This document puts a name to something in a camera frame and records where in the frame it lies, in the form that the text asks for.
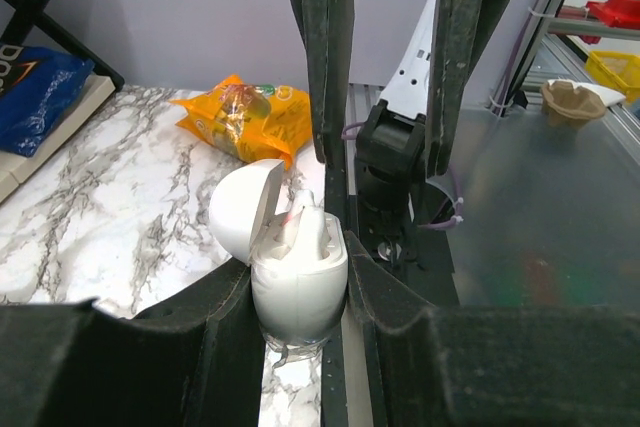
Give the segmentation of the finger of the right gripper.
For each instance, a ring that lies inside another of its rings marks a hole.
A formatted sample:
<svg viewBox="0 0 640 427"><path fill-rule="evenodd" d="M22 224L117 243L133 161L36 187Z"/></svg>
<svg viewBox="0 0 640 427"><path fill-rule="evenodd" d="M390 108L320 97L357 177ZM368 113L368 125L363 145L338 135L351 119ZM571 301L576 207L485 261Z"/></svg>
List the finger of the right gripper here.
<svg viewBox="0 0 640 427"><path fill-rule="evenodd" d="M437 0L425 132L428 177L446 172L464 88L509 0Z"/></svg>
<svg viewBox="0 0 640 427"><path fill-rule="evenodd" d="M319 162L344 157L342 130L349 84L354 0L290 0L304 44L312 132Z"/></svg>

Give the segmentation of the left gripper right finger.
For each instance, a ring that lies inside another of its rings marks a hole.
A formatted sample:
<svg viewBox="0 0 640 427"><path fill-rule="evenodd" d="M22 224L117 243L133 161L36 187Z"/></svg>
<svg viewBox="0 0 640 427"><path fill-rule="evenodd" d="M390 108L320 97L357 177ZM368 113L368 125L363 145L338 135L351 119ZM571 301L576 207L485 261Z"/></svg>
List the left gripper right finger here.
<svg viewBox="0 0 640 427"><path fill-rule="evenodd" d="M345 240L375 425L638 424L637 314L436 307Z"/></svg>

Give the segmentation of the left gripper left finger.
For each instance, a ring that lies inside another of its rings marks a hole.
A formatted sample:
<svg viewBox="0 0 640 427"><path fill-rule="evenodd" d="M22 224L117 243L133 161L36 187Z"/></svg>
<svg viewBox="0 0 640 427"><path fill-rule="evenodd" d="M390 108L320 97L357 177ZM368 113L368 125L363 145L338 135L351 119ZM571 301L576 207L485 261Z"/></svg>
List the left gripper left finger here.
<svg viewBox="0 0 640 427"><path fill-rule="evenodd" d="M5 426L254 426L265 345L229 260L132 319L76 304L1 310Z"/></svg>

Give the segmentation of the white clip earbud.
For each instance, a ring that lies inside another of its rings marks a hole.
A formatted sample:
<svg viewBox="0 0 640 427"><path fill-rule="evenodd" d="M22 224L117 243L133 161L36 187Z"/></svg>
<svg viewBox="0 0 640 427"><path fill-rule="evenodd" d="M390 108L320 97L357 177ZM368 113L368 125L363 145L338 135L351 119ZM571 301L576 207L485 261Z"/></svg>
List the white clip earbud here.
<svg viewBox="0 0 640 427"><path fill-rule="evenodd" d="M278 240L290 248L290 257L321 260L330 240L324 210L316 205L311 190L298 191L281 224Z"/></svg>

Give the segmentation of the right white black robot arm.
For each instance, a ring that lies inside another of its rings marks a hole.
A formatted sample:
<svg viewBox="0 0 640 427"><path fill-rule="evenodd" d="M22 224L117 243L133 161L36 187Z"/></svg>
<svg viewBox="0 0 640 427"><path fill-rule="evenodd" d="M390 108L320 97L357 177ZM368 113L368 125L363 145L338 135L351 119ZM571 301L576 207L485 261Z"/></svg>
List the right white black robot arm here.
<svg viewBox="0 0 640 427"><path fill-rule="evenodd" d="M449 165L464 87L509 0L428 0L405 59L356 137L364 202L402 210L409 188ZM307 59L313 143L331 174L345 160L354 0L291 0Z"/></svg>

